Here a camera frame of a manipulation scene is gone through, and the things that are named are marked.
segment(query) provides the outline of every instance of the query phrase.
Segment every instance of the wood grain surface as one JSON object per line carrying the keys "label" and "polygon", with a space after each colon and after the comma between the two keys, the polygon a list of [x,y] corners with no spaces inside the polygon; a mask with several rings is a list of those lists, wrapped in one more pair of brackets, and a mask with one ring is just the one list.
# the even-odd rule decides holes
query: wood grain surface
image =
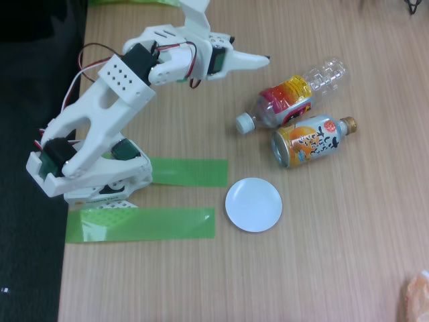
{"label": "wood grain surface", "polygon": [[[123,134],[148,156],[226,158],[230,186],[270,181],[280,221],[240,231],[224,188],[137,191],[140,207],[215,207],[216,237],[66,245],[59,321],[405,321],[406,285],[429,268],[428,4],[410,17],[401,0],[212,0],[206,14],[271,64],[196,90],[155,88]],[[183,22],[163,5],[91,7],[86,42],[121,50],[147,26]],[[107,54],[88,49],[85,61]],[[260,90],[332,55],[350,85],[305,117],[353,116],[358,132],[339,153],[285,170],[270,132],[237,135],[235,118]]]}

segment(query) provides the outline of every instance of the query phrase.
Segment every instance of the bottle label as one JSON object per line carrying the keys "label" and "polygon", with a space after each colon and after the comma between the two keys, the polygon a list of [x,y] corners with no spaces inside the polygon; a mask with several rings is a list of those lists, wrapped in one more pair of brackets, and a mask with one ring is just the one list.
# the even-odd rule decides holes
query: bottle label
{"label": "bottle label", "polygon": [[331,154],[336,151],[341,140],[339,126],[326,115],[281,127],[278,133],[287,145],[289,166],[297,166],[313,158]]}
{"label": "bottle label", "polygon": [[298,75],[260,95],[272,104],[279,125],[309,111],[313,105],[311,87]]}

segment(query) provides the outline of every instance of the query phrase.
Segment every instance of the white plate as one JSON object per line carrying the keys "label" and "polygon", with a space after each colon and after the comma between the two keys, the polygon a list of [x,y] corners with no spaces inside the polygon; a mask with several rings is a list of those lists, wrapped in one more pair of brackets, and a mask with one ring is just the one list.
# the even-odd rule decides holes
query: white plate
{"label": "white plate", "polygon": [[282,198],[271,183],[246,178],[229,189],[225,209],[238,228],[257,233],[277,223],[282,214]]}

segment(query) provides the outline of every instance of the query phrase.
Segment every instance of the green plastic strip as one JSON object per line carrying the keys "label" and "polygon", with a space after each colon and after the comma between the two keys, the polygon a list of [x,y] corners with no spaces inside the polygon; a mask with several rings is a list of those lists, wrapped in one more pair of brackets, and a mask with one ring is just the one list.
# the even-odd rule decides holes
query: green plastic strip
{"label": "green plastic strip", "polygon": [[71,211],[66,243],[214,238],[214,208],[122,208]]}
{"label": "green plastic strip", "polygon": [[228,186],[228,160],[150,158],[154,183]]}
{"label": "green plastic strip", "polygon": [[164,5],[173,5],[174,7],[180,7],[179,0],[89,0],[89,5],[102,5],[106,3],[119,3],[119,2],[163,3]]}

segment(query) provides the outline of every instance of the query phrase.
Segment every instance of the can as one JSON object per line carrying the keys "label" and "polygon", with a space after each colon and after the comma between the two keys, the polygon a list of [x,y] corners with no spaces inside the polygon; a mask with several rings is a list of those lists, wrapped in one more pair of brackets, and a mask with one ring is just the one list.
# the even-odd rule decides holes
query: can
{"label": "can", "polygon": [[272,135],[271,145],[278,162],[289,168],[336,152],[341,138],[356,129],[352,117],[337,121],[323,114],[279,128]]}

